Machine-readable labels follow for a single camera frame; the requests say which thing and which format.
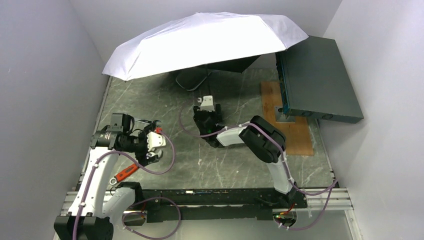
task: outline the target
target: wooden board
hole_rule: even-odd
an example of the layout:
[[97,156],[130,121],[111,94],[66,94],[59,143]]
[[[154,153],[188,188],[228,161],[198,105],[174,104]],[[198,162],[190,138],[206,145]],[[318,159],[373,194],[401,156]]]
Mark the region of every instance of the wooden board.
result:
[[311,136],[305,117],[295,117],[295,122],[277,122],[274,106],[281,106],[280,83],[263,81],[260,83],[263,118],[279,129],[286,136],[286,153],[288,155],[313,156]]

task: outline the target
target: gray wall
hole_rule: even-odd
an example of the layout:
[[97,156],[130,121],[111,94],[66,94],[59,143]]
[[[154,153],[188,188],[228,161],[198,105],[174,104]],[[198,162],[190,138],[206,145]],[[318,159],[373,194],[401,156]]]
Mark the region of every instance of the gray wall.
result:
[[[196,12],[281,14],[307,34],[322,36],[342,0],[70,0],[107,62],[120,44],[171,20]],[[262,56],[254,68],[274,68],[275,57]]]
[[0,1],[0,239],[47,240],[107,77],[68,0]]
[[424,236],[424,2],[344,0],[334,38],[365,119],[320,123],[364,239]]

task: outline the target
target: marble tabletop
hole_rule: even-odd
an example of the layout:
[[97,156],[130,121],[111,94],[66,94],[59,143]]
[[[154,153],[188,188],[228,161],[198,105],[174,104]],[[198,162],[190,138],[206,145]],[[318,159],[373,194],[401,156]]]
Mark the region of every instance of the marble tabletop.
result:
[[[161,121],[163,131],[175,145],[176,160],[166,174],[153,175],[139,169],[126,179],[140,182],[144,189],[272,187],[266,164],[246,146],[212,148],[203,139],[183,132],[178,123],[178,113],[185,101],[211,92],[215,103],[221,104],[223,121],[227,126],[247,122],[254,115],[262,116],[260,82],[273,80],[277,81],[278,76],[277,71],[272,69],[247,69],[242,74],[217,71],[196,91],[186,91],[168,73],[130,81],[113,78],[98,128],[109,124],[112,113],[128,113],[139,119]],[[199,134],[193,121],[193,105],[182,109],[182,122],[189,131]],[[332,177],[318,124],[316,120],[309,119],[308,125],[314,156],[289,155],[288,165],[298,186],[327,187],[332,183]],[[143,128],[143,124],[136,123],[135,127]],[[163,171],[171,159],[172,150],[168,144],[160,161],[147,168]],[[110,177],[131,164],[120,156]]]

